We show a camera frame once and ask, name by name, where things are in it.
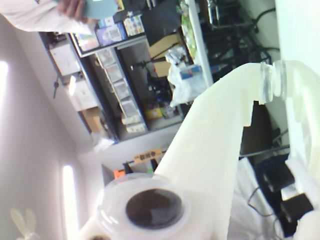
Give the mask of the person right hand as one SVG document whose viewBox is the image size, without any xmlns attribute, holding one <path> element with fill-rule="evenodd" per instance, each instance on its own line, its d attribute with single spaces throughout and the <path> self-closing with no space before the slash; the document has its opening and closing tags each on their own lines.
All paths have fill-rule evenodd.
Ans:
<svg viewBox="0 0 320 240">
<path fill-rule="evenodd" d="M 83 16 L 85 6 L 85 0 L 60 0 L 57 4 L 57 10 L 61 15 L 72 20 L 82 21 L 86 19 Z"/>
</svg>

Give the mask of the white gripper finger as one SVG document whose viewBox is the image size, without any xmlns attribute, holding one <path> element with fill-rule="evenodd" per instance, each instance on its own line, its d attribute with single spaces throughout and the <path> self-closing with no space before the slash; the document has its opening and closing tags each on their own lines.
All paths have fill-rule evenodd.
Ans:
<svg viewBox="0 0 320 240">
<path fill-rule="evenodd" d="M 295 240 L 320 238 L 320 76 L 297 60 L 273 63 L 274 93 L 285 101 L 295 189 L 313 210 L 297 222 Z"/>
<path fill-rule="evenodd" d="M 254 102 L 271 101 L 272 74 L 272 65 L 246 63 L 194 100 L 156 169 L 187 201 L 168 239 L 227 238 L 243 129 Z"/>
</svg>

